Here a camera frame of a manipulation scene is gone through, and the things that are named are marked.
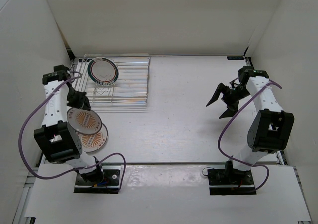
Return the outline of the orange sunburst plate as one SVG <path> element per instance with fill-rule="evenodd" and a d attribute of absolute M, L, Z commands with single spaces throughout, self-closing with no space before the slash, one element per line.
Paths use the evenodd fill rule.
<path fill-rule="evenodd" d="M 78 133 L 78 136 L 81 140 L 83 151 L 86 153 L 92 153 L 105 146 L 108 141 L 109 134 L 105 124 L 102 124 L 102 128 L 99 132 L 93 135 Z"/>
<path fill-rule="evenodd" d="M 81 134 L 93 135 L 102 128 L 101 118 L 93 110 L 70 108 L 67 111 L 67 121 L 75 131 Z"/>

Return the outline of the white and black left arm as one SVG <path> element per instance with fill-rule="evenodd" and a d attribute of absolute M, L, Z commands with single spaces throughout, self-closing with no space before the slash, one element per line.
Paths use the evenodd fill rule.
<path fill-rule="evenodd" d="M 83 151 L 78 134 L 92 135 L 102 128 L 101 118 L 91 110 L 86 92 L 74 90 L 69 69 L 55 66 L 42 78 L 46 94 L 44 119 L 34 138 L 49 163 L 66 163 L 86 182 L 99 184 L 104 172 L 96 157 Z"/>

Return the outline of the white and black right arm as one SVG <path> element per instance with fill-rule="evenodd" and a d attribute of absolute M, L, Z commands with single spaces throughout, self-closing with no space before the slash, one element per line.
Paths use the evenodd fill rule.
<path fill-rule="evenodd" d="M 229 184 L 237 183 L 263 157 L 284 150 L 294 123 L 294 115 L 285 112 L 277 102 L 272 91 L 276 83 L 270 80 L 266 71 L 243 66 L 237 80 L 238 84 L 232 81 L 230 86 L 218 84 L 207 103 L 211 105 L 221 99 L 227 109 L 220 117 L 231 121 L 246 107 L 238 106 L 242 99 L 250 96 L 249 103 L 254 103 L 256 108 L 256 117 L 247 133 L 247 144 L 236 156 L 228 156 L 223 178 Z"/>

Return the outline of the green rimmed white plate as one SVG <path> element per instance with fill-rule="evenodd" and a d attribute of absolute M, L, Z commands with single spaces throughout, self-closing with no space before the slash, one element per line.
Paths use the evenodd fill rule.
<path fill-rule="evenodd" d="M 101 86 L 113 85 L 119 76 L 117 66 L 108 58 L 93 58 L 87 68 L 91 80 Z"/>

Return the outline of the small black label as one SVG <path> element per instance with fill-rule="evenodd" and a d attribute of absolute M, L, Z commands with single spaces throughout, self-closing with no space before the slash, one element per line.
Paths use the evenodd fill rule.
<path fill-rule="evenodd" d="M 227 60 L 245 60 L 244 56 L 227 56 Z"/>

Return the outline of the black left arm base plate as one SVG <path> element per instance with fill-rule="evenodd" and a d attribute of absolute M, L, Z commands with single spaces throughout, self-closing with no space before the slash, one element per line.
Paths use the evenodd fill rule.
<path fill-rule="evenodd" d="M 97 181 L 85 181 L 76 175 L 74 190 L 76 194 L 118 194 L 121 184 L 122 168 L 120 166 L 103 166 L 103 175 Z"/>

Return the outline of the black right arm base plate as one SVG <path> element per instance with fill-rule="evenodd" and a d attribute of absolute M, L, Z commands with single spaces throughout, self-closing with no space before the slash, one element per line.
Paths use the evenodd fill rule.
<path fill-rule="evenodd" d="M 207 177 L 211 196 L 256 195 L 251 170 L 226 176 L 225 169 L 208 168 Z"/>

